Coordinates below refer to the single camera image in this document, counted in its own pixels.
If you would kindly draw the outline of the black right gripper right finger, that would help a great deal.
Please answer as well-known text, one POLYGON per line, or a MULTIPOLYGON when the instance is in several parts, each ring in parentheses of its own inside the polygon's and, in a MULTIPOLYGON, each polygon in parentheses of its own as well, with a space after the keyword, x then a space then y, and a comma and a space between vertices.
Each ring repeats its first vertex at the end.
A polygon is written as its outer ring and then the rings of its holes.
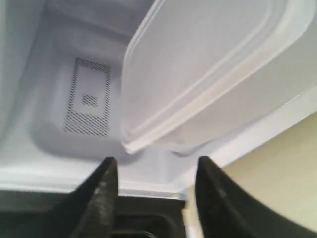
POLYGON ((208 156, 198 159, 195 199, 205 238, 317 236, 256 200, 208 156))

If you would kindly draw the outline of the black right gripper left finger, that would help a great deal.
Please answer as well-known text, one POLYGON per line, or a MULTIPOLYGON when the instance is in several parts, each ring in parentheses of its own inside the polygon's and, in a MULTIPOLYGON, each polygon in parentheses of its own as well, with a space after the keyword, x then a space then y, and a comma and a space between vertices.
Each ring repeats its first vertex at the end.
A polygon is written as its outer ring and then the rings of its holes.
POLYGON ((39 237, 108 238, 117 198, 117 161, 107 157, 74 192, 40 220, 39 237))

